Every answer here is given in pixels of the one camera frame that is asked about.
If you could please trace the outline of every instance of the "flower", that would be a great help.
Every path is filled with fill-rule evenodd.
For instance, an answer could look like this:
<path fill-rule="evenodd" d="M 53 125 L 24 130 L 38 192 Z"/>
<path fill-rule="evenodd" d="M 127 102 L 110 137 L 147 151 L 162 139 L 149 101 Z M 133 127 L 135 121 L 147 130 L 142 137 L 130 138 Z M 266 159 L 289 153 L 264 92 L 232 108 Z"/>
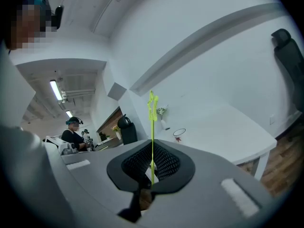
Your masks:
<path fill-rule="evenodd" d="M 156 109 L 156 113 L 161 116 L 161 119 L 163 114 L 167 111 L 168 107 L 169 105 L 165 105 L 164 107 L 160 107 Z"/>
<path fill-rule="evenodd" d="M 118 132 L 119 131 L 119 127 L 117 125 L 115 125 L 114 127 L 112 127 L 112 131 Z"/>

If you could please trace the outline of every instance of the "wall outlet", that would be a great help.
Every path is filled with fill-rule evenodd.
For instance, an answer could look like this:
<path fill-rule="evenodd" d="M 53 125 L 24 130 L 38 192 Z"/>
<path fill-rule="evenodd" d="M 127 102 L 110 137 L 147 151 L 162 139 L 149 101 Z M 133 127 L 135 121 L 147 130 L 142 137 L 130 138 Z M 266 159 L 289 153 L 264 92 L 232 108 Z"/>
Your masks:
<path fill-rule="evenodd" d="M 271 125 L 271 124 L 275 123 L 275 121 L 276 121 L 275 115 L 273 114 L 270 116 L 269 124 Z"/>

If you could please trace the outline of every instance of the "black shirt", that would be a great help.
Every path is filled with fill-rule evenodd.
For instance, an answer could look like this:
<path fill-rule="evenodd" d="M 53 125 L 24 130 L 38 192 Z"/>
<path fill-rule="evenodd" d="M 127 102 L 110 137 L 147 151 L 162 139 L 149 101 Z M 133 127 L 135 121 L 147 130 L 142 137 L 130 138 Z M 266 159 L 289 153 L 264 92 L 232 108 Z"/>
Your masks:
<path fill-rule="evenodd" d="M 86 151 L 86 148 L 82 148 L 81 150 L 79 150 L 79 144 L 83 143 L 84 139 L 75 132 L 72 133 L 70 130 L 66 129 L 62 133 L 61 139 L 63 141 L 69 142 L 69 143 L 74 143 L 74 145 L 78 149 L 78 151 Z"/>

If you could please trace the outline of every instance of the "desk surface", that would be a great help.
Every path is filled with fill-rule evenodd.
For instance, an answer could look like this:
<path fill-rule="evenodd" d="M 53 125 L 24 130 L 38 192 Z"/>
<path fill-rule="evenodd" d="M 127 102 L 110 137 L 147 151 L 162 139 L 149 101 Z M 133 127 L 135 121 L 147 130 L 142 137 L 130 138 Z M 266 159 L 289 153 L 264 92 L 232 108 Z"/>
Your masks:
<path fill-rule="evenodd" d="M 276 147 L 276 140 L 261 126 L 230 105 L 221 106 L 196 122 L 168 125 L 155 139 L 175 142 L 173 133 L 186 129 L 189 147 L 217 154 L 234 164 L 254 160 Z"/>
<path fill-rule="evenodd" d="M 117 146 L 119 146 L 120 144 L 123 143 L 122 139 L 118 139 L 118 138 L 113 138 L 97 147 L 95 147 L 95 151 L 99 151 L 101 149 L 103 149 L 104 147 L 108 146 L 106 149 L 110 149 L 110 148 L 115 148 Z"/>

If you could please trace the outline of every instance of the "white wall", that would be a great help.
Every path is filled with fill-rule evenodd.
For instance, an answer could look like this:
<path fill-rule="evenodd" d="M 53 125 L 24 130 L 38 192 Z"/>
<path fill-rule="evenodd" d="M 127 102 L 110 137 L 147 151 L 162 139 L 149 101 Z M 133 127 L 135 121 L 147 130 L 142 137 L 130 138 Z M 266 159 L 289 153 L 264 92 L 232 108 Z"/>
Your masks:
<path fill-rule="evenodd" d="M 118 102 L 107 96 L 103 81 L 103 70 L 99 70 L 95 83 L 95 94 L 92 97 L 90 115 L 97 130 L 118 108 Z"/>
<path fill-rule="evenodd" d="M 121 80 L 120 72 L 129 89 L 162 56 L 202 27 L 233 12 L 273 2 L 279 1 L 143 0 L 125 16 L 111 39 L 114 80 Z M 214 46 L 152 87 L 160 97 L 159 106 L 169 104 L 165 116 L 169 124 L 173 119 L 194 120 L 220 102 L 242 111 L 274 137 L 296 119 L 291 101 L 293 84 L 274 57 L 271 33 L 279 28 L 289 30 L 302 51 L 303 39 L 291 17 L 263 16 L 266 19 L 262 22 L 253 17 L 243 24 L 229 25 L 203 42 L 203 47 Z M 127 90 L 126 94 L 131 100 L 124 108 L 150 135 L 145 105 L 149 93 L 137 95 Z M 275 116 L 272 125 L 271 115 Z"/>
<path fill-rule="evenodd" d="M 153 87 L 159 105 L 170 106 L 165 116 L 168 123 L 172 119 L 195 120 L 204 109 L 222 101 L 273 136 L 284 131 L 296 109 L 291 100 L 291 78 L 273 53 L 271 33 L 280 28 L 287 29 L 304 51 L 290 17 L 280 17 L 223 41 Z M 149 98 L 149 92 L 143 98 Z M 271 115 L 275 116 L 272 125 Z"/>
<path fill-rule="evenodd" d="M 137 139 L 138 140 L 148 139 L 148 137 L 150 136 L 148 134 L 148 131 L 150 131 L 151 129 L 150 130 L 148 130 L 147 128 L 144 129 L 143 123 L 145 123 L 145 120 L 140 119 L 138 112 L 136 111 L 136 107 L 139 108 L 140 110 L 142 110 L 142 109 L 147 110 L 147 107 L 146 107 L 147 104 L 144 108 L 140 108 L 140 105 L 134 104 L 131 94 L 133 94 L 133 92 L 128 90 L 118 100 L 120 109 L 122 110 L 122 113 L 126 114 L 126 116 L 130 119 L 130 121 L 132 123 L 134 123 L 136 132 L 137 132 Z"/>
<path fill-rule="evenodd" d="M 113 57 L 131 87 L 186 37 L 230 13 L 277 0 L 143 0 L 111 39 Z"/>
<path fill-rule="evenodd" d="M 87 129 L 90 132 L 90 137 L 93 139 L 93 144 L 96 145 L 99 142 L 99 136 L 96 133 L 94 125 L 92 123 L 91 117 L 89 115 L 79 116 L 79 118 L 84 122 L 79 126 L 79 131 L 77 134 L 81 136 L 81 131 Z M 66 120 L 69 117 L 64 113 L 59 118 L 46 118 L 43 120 L 37 119 L 31 121 L 30 124 L 23 122 L 21 127 L 24 131 L 29 131 L 31 133 L 37 134 L 41 139 L 46 136 L 56 136 L 63 133 L 67 129 Z"/>
<path fill-rule="evenodd" d="M 0 89 L 0 124 L 20 126 L 35 91 L 12 65 L 4 43 L 0 44 Z"/>
<path fill-rule="evenodd" d="M 109 95 L 109 92 L 115 83 L 112 69 L 111 69 L 109 62 L 107 62 L 105 65 L 102 78 L 103 78 L 105 92 L 107 95 Z"/>
<path fill-rule="evenodd" d="M 57 32 L 41 38 L 40 43 L 28 44 L 28 48 L 12 51 L 10 59 L 18 65 L 31 61 L 54 58 L 83 58 L 108 60 L 108 41 L 88 29 L 61 27 Z"/>

